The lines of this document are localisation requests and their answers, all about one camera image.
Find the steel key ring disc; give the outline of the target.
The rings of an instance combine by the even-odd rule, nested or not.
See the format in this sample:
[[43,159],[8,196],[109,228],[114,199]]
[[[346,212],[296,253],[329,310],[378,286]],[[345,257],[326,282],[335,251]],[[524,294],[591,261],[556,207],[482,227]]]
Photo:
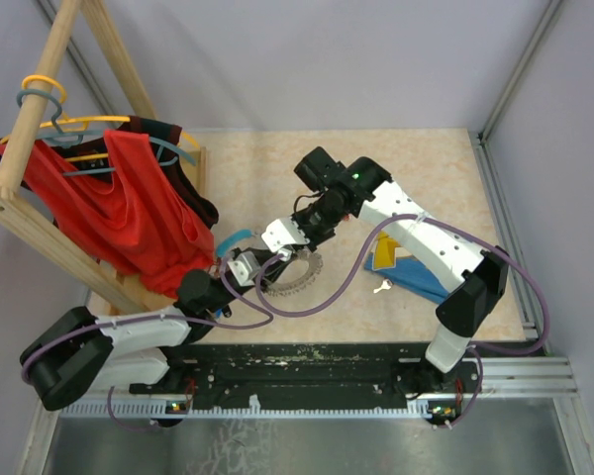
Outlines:
[[323,258],[320,253],[311,252],[308,249],[299,250],[293,255],[287,270],[279,278],[281,283],[288,283],[290,289],[285,292],[265,292],[265,294],[272,297],[294,295],[311,285],[322,268]]

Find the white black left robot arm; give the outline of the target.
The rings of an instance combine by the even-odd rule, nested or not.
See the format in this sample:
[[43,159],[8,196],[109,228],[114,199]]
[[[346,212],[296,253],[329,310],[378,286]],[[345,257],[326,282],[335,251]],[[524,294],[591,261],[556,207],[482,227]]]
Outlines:
[[188,272],[177,299],[156,311],[111,317],[75,307],[21,354],[22,378],[49,411],[91,390],[143,385],[175,392],[185,383],[186,369],[167,350],[196,342],[214,328],[229,329],[231,304],[274,283],[295,256],[293,246],[235,248],[220,259],[217,274]]

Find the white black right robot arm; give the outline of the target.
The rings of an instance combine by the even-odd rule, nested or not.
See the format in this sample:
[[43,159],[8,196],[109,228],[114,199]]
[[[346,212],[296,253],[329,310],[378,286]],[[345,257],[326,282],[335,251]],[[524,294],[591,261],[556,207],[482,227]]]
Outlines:
[[434,226],[430,215],[369,157],[350,166],[336,162],[320,146],[295,167],[295,174],[318,196],[292,218],[316,247],[332,238],[342,218],[353,215],[377,226],[420,260],[447,290],[437,307],[440,321],[422,368],[424,383],[445,391],[457,379],[456,364],[485,318],[504,296],[508,265],[495,248],[484,249],[461,232]]

